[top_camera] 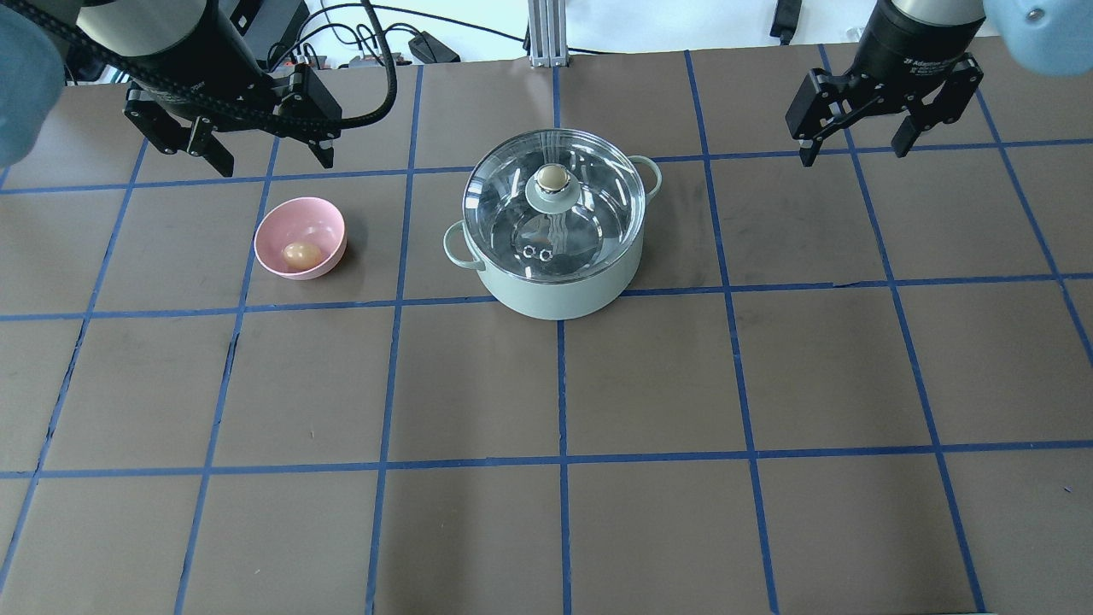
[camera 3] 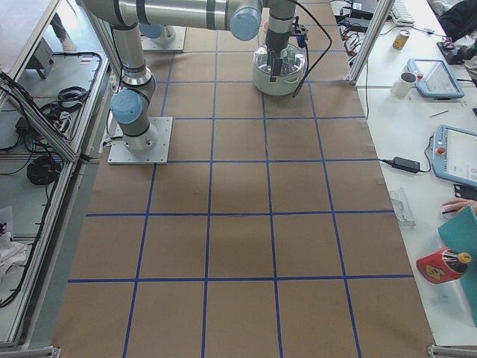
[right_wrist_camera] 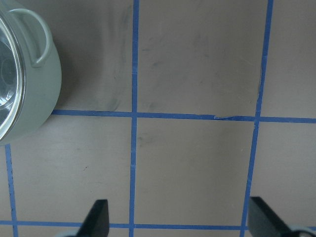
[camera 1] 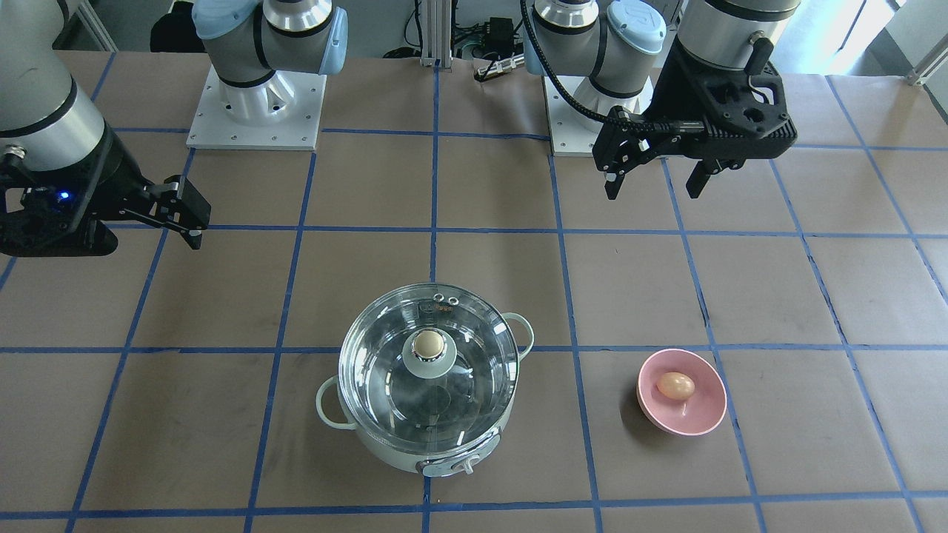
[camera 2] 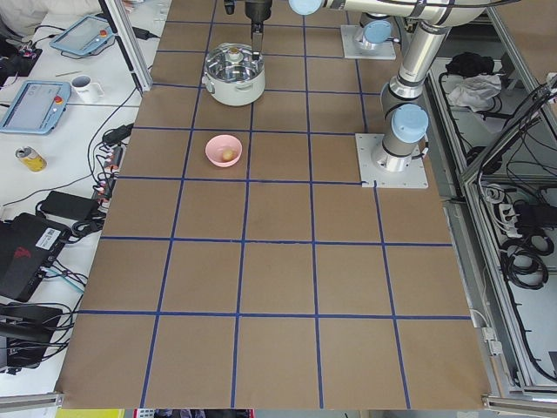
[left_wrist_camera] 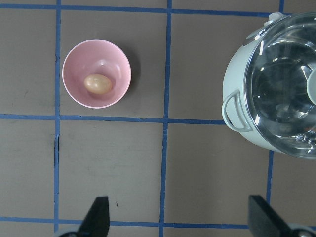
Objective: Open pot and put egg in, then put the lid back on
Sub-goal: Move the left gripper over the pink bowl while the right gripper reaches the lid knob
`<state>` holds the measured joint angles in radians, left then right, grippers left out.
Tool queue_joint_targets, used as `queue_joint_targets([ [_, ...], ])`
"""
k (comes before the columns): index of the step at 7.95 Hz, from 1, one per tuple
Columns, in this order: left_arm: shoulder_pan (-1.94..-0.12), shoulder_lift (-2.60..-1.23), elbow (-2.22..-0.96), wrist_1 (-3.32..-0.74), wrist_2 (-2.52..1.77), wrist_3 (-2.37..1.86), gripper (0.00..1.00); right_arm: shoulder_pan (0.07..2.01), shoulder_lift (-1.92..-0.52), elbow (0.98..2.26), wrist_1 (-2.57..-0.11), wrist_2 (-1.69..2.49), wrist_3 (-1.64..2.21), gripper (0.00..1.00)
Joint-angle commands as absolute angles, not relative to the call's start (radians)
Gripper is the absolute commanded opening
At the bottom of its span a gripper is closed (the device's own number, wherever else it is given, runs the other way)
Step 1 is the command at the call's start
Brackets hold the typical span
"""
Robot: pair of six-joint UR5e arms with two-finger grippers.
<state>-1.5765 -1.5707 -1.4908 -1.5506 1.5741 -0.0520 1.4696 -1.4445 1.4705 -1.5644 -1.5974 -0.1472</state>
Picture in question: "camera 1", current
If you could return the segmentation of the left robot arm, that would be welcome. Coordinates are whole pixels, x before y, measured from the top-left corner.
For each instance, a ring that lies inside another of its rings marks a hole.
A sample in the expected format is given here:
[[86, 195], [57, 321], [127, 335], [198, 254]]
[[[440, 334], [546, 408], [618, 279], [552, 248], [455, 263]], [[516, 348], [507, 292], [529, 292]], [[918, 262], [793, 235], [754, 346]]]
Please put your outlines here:
[[690, 1], [641, 111], [667, 26], [644, 1], [521, 1], [529, 72], [599, 126], [592, 152], [616, 199], [627, 175], [661, 156], [696, 162], [685, 184], [700, 196], [712, 176], [772, 161], [797, 141], [772, 52], [797, 1]]

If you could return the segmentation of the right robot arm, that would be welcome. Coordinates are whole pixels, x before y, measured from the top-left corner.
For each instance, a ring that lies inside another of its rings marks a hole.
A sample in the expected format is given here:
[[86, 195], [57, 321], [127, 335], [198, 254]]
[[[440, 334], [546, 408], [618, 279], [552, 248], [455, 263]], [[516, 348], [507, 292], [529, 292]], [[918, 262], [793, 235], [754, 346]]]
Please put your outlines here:
[[[2, 253], [18, 258], [105, 256], [109, 221], [166, 227], [199, 249], [211, 206], [189, 179], [146, 179], [52, 44], [77, 1], [2, 3]], [[206, 52], [210, 90], [197, 145], [270, 150], [316, 142], [321, 91], [342, 70], [348, 14], [332, 1], [177, 1], [168, 38]], [[289, 124], [298, 141], [285, 141]], [[275, 141], [267, 135], [275, 134]]]

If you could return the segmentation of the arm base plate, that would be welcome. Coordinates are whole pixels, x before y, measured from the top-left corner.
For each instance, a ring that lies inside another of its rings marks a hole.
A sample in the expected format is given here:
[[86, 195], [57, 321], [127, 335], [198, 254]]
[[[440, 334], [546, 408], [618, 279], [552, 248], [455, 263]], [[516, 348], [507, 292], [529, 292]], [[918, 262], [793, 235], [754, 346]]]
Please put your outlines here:
[[[654, 93], [653, 82], [657, 80], [657, 70], [650, 72], [644, 81], [642, 91], [632, 98], [621, 100], [604, 95], [594, 88], [588, 78], [580, 76], [562, 76], [559, 81], [570, 95], [586, 108], [606, 115], [610, 108], [622, 105], [631, 113], [640, 114], [649, 107]], [[579, 156], [590, 158], [597, 135], [603, 124], [585, 117], [572, 108], [562, 95], [555, 90], [554, 84], [543, 76], [544, 93], [547, 98], [547, 117], [549, 122], [552, 152], [555, 156]]]
[[315, 151], [327, 77], [278, 71], [231, 87], [210, 70], [186, 145], [196, 150]]

